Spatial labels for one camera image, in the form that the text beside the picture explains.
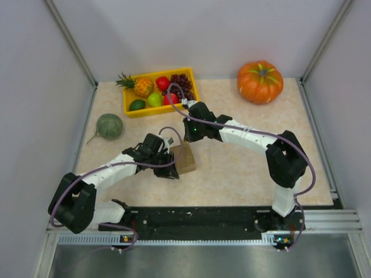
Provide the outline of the brown cardboard express box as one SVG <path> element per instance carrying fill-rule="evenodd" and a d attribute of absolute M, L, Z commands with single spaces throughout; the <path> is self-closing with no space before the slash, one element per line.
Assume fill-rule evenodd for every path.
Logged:
<path fill-rule="evenodd" d="M 170 151 L 174 153 L 175 158 L 179 157 L 175 163 L 178 175 L 187 174 L 196 170 L 196 162 L 189 143 L 185 142 L 183 144 L 182 152 L 180 152 L 179 145 L 171 147 Z"/>

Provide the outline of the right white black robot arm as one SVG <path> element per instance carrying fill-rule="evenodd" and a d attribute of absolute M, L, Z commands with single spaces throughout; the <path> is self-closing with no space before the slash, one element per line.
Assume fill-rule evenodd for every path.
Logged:
<path fill-rule="evenodd" d="M 274 201 L 267 220 L 257 217 L 255 227 L 262 232 L 287 228 L 296 208 L 294 195 L 308 166 L 296 136 L 287 130 L 270 134 L 244 126 L 227 115 L 215 116 L 200 101 L 183 101 L 182 106 L 188 111 L 183 120 L 186 141 L 196 142 L 207 137 L 265 156 L 269 175 L 275 183 Z"/>

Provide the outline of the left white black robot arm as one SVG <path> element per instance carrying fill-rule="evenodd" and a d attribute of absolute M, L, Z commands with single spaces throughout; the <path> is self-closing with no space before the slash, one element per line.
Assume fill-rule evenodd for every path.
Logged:
<path fill-rule="evenodd" d="M 110 162 L 83 174 L 65 174 L 50 202 L 49 223 L 79 234 L 93 226 L 113 224 L 126 229 L 131 224 L 128 205 L 118 199 L 99 202 L 99 195 L 120 181 L 151 169 L 161 178 L 177 179 L 173 138 L 147 134 L 134 148 L 127 148 Z"/>

